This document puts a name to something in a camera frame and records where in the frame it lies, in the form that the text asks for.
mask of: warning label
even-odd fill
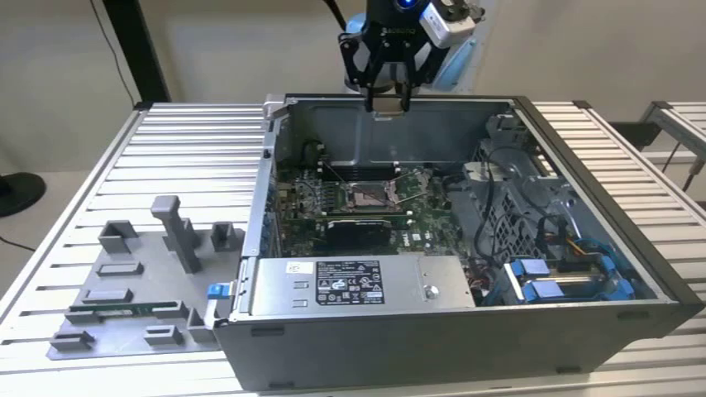
[[[316,303],[383,304],[379,261],[316,262]]]

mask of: robotic arm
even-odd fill
[[[325,1],[341,20],[333,1]],[[484,10],[464,0],[367,0],[359,32],[339,35],[347,85],[365,96],[365,110],[383,116],[409,110],[409,99],[431,84],[452,45],[473,33]],[[376,98],[389,89],[393,98]]]

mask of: black pole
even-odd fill
[[[137,0],[102,0],[112,30],[144,102],[170,102]]]

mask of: aluminum extrusion table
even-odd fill
[[[706,213],[606,121],[574,103],[535,103],[664,258],[706,300]],[[244,393],[221,352],[68,361],[44,356],[94,261],[105,221],[157,230],[157,194],[179,194],[196,228],[247,229],[261,154],[260,105],[154,104],[134,111],[37,252],[0,301],[0,395],[233,395]],[[706,395],[706,313],[662,339],[628,345],[587,375],[488,380],[348,395]]]

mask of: motherboard chip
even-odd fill
[[[388,246],[392,226],[388,221],[341,220],[327,225],[327,245],[331,249]]]

